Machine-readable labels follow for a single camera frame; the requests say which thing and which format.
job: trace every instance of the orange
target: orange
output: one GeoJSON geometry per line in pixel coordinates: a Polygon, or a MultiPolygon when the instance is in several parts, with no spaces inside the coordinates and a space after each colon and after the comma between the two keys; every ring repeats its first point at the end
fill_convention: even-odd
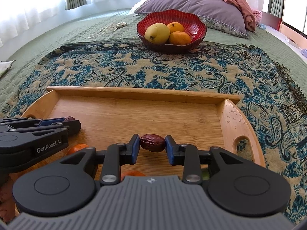
{"type": "Polygon", "coordinates": [[[79,150],[86,148],[86,147],[89,147],[89,145],[87,145],[87,144],[77,144],[77,145],[75,145],[74,147],[71,147],[68,150],[67,155],[73,154],[73,153],[75,153],[79,150]]]}
{"type": "Polygon", "coordinates": [[[168,41],[170,42],[170,44],[183,46],[183,45],[190,44],[192,40],[191,40],[191,37],[187,33],[176,31],[176,32],[171,33],[168,41]]]}
{"type": "Polygon", "coordinates": [[[122,173],[122,175],[121,175],[121,179],[123,180],[124,179],[124,177],[126,176],[126,175],[131,175],[131,176],[145,176],[142,172],[140,172],[140,171],[126,171],[126,172],[124,172],[124,173],[122,173]]]}
{"type": "Polygon", "coordinates": [[[167,27],[169,28],[170,33],[173,32],[184,32],[185,31],[185,27],[182,26],[179,22],[171,22],[170,24],[167,24],[167,27]]]}

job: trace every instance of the purple pillow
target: purple pillow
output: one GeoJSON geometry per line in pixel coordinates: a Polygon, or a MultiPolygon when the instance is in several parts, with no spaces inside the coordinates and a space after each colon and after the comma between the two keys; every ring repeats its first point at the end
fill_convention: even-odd
{"type": "Polygon", "coordinates": [[[241,12],[223,0],[146,0],[132,12],[147,14],[168,9],[195,14],[209,28],[248,38],[241,12]]]}

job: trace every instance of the pear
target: pear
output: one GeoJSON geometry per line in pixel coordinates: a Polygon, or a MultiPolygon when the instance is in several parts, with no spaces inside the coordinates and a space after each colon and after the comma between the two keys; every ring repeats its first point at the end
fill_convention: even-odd
{"type": "Polygon", "coordinates": [[[169,35],[169,28],[165,24],[155,23],[146,29],[144,37],[153,44],[162,45],[167,42],[169,35]]]}

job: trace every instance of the red bowl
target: red bowl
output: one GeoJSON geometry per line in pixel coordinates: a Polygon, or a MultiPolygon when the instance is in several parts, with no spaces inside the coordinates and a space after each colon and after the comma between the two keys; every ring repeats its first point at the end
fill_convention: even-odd
{"type": "Polygon", "coordinates": [[[137,32],[144,44],[151,50],[164,53],[185,53],[196,48],[205,38],[207,26],[194,14],[181,12],[176,9],[170,9],[162,12],[153,12],[148,14],[137,24],[137,32]],[[179,46],[173,44],[156,45],[144,38],[146,29],[155,23],[179,22],[185,27],[185,32],[191,37],[192,42],[188,45],[179,46]]]}

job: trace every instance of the patterned cloth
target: patterned cloth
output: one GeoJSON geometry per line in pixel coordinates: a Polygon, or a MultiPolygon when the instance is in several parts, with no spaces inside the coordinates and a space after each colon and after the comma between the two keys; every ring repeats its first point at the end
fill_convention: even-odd
{"type": "Polygon", "coordinates": [[[294,223],[305,217],[307,119],[263,50],[202,42],[188,54],[169,55],[150,51],[138,39],[68,44],[41,59],[1,116],[22,114],[49,85],[239,94],[238,106],[258,136],[267,168],[291,185],[285,215],[294,223]]]}

